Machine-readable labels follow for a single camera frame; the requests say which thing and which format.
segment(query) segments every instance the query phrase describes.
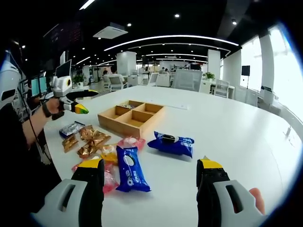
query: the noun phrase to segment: wooden box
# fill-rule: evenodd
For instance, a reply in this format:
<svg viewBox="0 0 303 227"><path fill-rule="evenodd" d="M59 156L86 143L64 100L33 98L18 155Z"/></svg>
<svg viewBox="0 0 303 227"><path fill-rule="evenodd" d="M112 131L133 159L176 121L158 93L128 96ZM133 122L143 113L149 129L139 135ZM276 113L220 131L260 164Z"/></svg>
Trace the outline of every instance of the wooden box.
<svg viewBox="0 0 303 227"><path fill-rule="evenodd" d="M131 105L134 109L122 107L121 105ZM164 107L161 105L130 100L99 113L98 119L101 126L125 136L141 138L148 128L152 128L155 121L163 113L163 110Z"/></svg>

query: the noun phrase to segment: computer monitor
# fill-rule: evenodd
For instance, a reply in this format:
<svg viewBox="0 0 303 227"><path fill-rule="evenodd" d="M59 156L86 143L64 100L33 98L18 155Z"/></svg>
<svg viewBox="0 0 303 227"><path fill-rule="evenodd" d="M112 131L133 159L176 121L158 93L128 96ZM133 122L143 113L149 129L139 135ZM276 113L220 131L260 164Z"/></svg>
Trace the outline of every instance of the computer monitor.
<svg viewBox="0 0 303 227"><path fill-rule="evenodd" d="M39 77L32 80L32 96L37 96L38 94L46 91L46 77Z"/></svg>
<svg viewBox="0 0 303 227"><path fill-rule="evenodd" d="M56 68L56 77L65 77L71 75L71 60Z"/></svg>

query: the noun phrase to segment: window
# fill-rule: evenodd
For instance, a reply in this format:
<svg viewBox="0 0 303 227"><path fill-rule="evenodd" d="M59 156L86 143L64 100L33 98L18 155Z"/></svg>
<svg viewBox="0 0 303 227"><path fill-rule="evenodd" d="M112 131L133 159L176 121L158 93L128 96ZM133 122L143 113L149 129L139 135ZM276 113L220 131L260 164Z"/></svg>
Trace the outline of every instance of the window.
<svg viewBox="0 0 303 227"><path fill-rule="evenodd" d="M274 53L274 87L279 102L303 120L303 79L299 63L278 26L269 30Z"/></svg>
<svg viewBox="0 0 303 227"><path fill-rule="evenodd" d="M259 37L255 37L242 46L241 64L250 65L250 76L242 76L240 85L253 89L261 90L262 84L262 54Z"/></svg>
<svg viewBox="0 0 303 227"><path fill-rule="evenodd" d="M220 79L223 79L223 59L220 62Z"/></svg>

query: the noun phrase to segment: oreo cookie package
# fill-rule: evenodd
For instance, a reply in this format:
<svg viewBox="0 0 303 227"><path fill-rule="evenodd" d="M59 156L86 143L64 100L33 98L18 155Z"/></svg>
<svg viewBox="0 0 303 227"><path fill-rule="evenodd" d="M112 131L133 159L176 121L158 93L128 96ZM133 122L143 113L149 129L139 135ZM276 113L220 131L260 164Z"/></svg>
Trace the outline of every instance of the oreo cookie package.
<svg viewBox="0 0 303 227"><path fill-rule="evenodd" d="M120 185L116 189L119 191L151 191L149 185L144 179L137 152L137 147L123 149L117 146Z"/></svg>
<svg viewBox="0 0 303 227"><path fill-rule="evenodd" d="M171 136L156 131L154 134L156 139L147 144L150 148L175 155L187 155L193 158L193 144L195 141L192 138Z"/></svg>

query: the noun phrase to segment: led light strip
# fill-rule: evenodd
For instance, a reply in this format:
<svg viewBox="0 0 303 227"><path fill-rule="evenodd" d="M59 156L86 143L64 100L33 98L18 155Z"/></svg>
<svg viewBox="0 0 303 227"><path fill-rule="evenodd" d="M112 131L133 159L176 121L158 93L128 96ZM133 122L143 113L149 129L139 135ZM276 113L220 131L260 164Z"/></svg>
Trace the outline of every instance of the led light strip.
<svg viewBox="0 0 303 227"><path fill-rule="evenodd" d="M176 37L210 39L210 40L215 40L215 41L219 41L219 42L239 46L239 44L235 44L235 43L223 40L223 39L217 39L217 38L212 38L212 37L207 37L207 36L199 36L199 35L161 35L161 36L153 36L153 37L147 37L147 38L143 38L143 39L136 39L136 40L128 41L126 43L122 43L122 44L118 44L116 46L109 47L109 48L105 49L104 51L108 51L108 50L111 50L111 49L119 47L119 46L123 46L123 45L126 45L126 44L132 44L132 43L139 42L139 41L144 41L144 40L159 39L159 38L176 38Z"/></svg>
<svg viewBox="0 0 303 227"><path fill-rule="evenodd" d="M155 53L155 54L147 54L145 56L155 56L155 55L184 55L184 56L207 58L207 56L203 56L203 55L186 54L186 53Z"/></svg>
<svg viewBox="0 0 303 227"><path fill-rule="evenodd" d="M111 60L111 61L106 61L106 62L103 62L103 63L101 63L99 65L103 65L103 64L110 63L110 62L113 62L113 61L117 61L117 59L116 60Z"/></svg>
<svg viewBox="0 0 303 227"><path fill-rule="evenodd" d="M87 60L88 58L90 58L90 57L87 57L86 59L81 60L80 62L76 63L76 65L78 65L78 64L80 64L81 62Z"/></svg>
<svg viewBox="0 0 303 227"><path fill-rule="evenodd" d="M205 45L205 44L192 44L192 43L160 43L160 44L147 44L147 45L142 45L142 46L135 46L135 47L130 47L128 48L128 50L131 50L131 49L136 49L136 48L139 48L139 47L146 47L146 46L157 46L157 45L193 45L193 46L206 46L206 47L212 47L214 49L217 49L217 50L224 50L224 51L228 51L227 54L225 55L227 57L228 54L230 54L230 50L227 50L227 49L224 49L224 48L221 48L221 47L216 47L216 46L211 46L211 45Z"/></svg>
<svg viewBox="0 0 303 227"><path fill-rule="evenodd" d="M191 60L191 59L181 59L181 58L176 58L176 59L171 59L171 58L157 58L157 60L168 60L168 61L173 61L173 60L175 60L175 61L197 61L197 62L204 62L204 63L208 63L207 61L198 61L198 60L196 60L196 59L193 59L193 60Z"/></svg>

